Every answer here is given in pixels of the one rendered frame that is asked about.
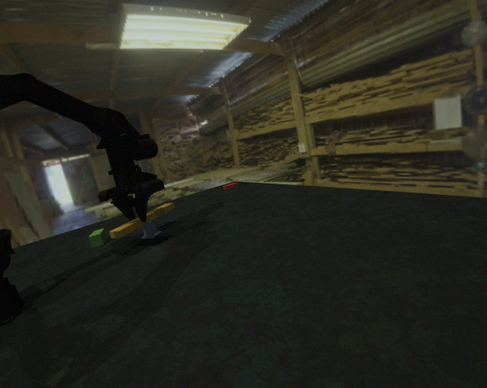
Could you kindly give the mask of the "yellow bar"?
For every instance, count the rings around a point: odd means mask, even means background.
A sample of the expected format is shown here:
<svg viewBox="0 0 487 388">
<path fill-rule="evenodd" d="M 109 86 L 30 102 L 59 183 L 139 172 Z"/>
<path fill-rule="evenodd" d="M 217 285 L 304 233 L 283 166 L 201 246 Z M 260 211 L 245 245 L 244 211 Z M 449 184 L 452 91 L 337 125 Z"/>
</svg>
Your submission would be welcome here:
<svg viewBox="0 0 487 388">
<path fill-rule="evenodd" d="M 109 231 L 109 234 L 111 238 L 121 238 L 129 234 L 130 232 L 134 231 L 135 229 L 149 223 L 150 221 L 159 217 L 163 213 L 168 213 L 172 209 L 174 209 L 174 203 L 162 205 L 157 209 L 153 209 L 147 212 L 146 222 L 141 222 L 141 219 L 138 217 L 132 221 L 128 221 L 127 223 L 123 224 L 122 226 L 116 229 Z"/>
</svg>

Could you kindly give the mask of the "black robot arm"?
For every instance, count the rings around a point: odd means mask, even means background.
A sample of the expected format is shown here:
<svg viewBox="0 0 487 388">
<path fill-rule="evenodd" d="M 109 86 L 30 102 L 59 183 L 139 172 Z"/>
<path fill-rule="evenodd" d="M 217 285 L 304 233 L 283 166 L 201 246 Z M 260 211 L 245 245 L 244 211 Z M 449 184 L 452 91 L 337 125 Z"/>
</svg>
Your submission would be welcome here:
<svg viewBox="0 0 487 388">
<path fill-rule="evenodd" d="M 111 166 L 157 155 L 156 141 L 149 138 L 148 133 L 140 135 L 121 112 L 91 106 L 28 73 L 0 74 L 0 110 L 22 101 L 84 124 L 102 137 L 96 149 L 107 151 Z M 0 326 L 12 323 L 25 304 L 15 285 L 10 285 L 7 277 L 3 278 L 3 272 L 10 264 L 10 253 L 15 254 L 10 237 L 11 230 L 0 230 Z"/>
</svg>

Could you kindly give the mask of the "small green cube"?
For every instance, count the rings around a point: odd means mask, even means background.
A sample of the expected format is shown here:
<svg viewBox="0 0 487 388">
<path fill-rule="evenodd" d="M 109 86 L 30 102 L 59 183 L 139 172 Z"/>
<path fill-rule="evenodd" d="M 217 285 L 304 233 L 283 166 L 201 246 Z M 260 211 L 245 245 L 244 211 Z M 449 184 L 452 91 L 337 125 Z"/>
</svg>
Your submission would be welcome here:
<svg viewBox="0 0 487 388">
<path fill-rule="evenodd" d="M 89 237 L 91 248 L 98 247 L 100 245 L 104 245 L 108 236 L 105 228 L 93 231 Z"/>
</svg>

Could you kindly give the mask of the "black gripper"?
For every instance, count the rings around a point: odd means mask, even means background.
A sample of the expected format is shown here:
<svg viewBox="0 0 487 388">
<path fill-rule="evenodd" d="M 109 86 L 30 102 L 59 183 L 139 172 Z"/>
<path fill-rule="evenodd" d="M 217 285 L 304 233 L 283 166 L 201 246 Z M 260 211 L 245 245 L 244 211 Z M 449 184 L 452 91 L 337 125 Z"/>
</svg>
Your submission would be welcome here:
<svg viewBox="0 0 487 388">
<path fill-rule="evenodd" d="M 112 199 L 110 203 L 114 204 L 129 221 L 136 219 L 134 208 L 141 222 L 146 222 L 149 197 L 165 187 L 160 179 L 140 183 L 136 173 L 138 168 L 138 164 L 134 165 L 134 162 L 111 166 L 108 174 L 113 175 L 115 187 L 100 191 L 99 200 L 102 202 Z M 134 198 L 133 195 L 128 196 L 133 193 L 135 193 Z"/>
</svg>

